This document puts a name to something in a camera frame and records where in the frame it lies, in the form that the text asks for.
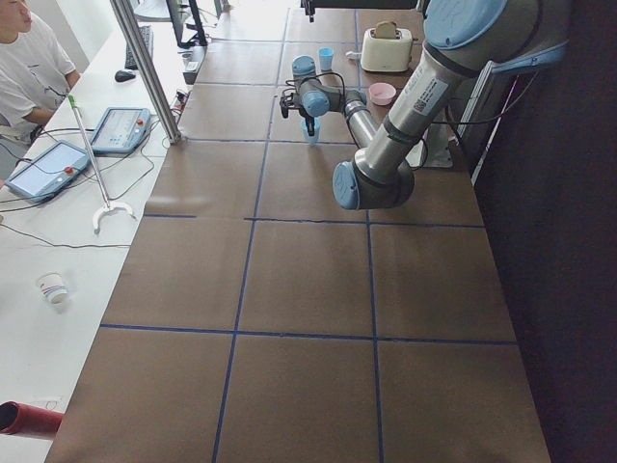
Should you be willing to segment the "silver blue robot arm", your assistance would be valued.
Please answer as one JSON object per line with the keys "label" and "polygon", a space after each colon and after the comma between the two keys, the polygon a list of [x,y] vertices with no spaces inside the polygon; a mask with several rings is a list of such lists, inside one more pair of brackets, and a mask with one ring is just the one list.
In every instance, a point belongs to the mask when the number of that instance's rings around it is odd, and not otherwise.
{"label": "silver blue robot arm", "polygon": [[309,133],[328,112],[346,120],[359,148],[333,173],[341,207],[400,206],[415,185],[406,157],[459,85],[489,62],[499,72],[527,73],[561,60],[571,9],[571,2],[560,0],[432,1],[419,63],[382,123],[373,120],[361,92],[323,85],[309,56],[293,61],[293,81],[281,96],[281,112],[297,111]]}

